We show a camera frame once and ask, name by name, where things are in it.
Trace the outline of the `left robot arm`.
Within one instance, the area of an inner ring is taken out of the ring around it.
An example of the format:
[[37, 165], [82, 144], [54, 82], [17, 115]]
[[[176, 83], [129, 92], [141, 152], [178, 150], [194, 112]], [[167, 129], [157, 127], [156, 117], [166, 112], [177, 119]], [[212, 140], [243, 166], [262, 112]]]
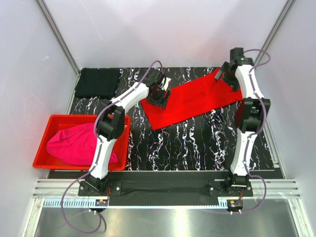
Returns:
[[165, 109], [171, 95], [170, 82], [171, 79], [159, 70], [146, 72], [130, 89], [107, 102], [97, 116], [93, 127], [97, 144], [92, 165], [85, 176], [86, 184], [95, 195], [100, 196], [106, 191], [110, 157], [115, 142], [123, 134], [126, 113], [143, 99]]

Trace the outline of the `red t shirt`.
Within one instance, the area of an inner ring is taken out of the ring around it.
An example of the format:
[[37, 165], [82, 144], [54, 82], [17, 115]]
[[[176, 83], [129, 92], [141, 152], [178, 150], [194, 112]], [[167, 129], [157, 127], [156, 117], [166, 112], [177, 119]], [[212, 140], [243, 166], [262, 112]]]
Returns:
[[222, 80], [219, 69], [171, 89], [165, 109], [141, 101], [153, 130], [161, 129], [242, 100], [241, 91], [233, 91]]

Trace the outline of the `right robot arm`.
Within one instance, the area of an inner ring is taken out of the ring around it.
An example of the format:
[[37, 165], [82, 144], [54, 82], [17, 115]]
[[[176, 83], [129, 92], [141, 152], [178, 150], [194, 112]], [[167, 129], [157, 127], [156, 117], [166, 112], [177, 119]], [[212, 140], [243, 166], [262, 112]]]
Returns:
[[257, 136], [263, 131], [271, 106], [264, 97], [255, 76], [257, 67], [251, 57], [246, 57], [242, 47], [230, 50], [230, 60], [225, 61], [216, 74], [216, 81], [222, 80], [233, 90], [240, 90], [241, 104], [235, 114], [237, 145], [234, 159], [229, 168], [223, 190], [230, 196], [240, 196], [251, 190], [249, 178], [250, 158]]

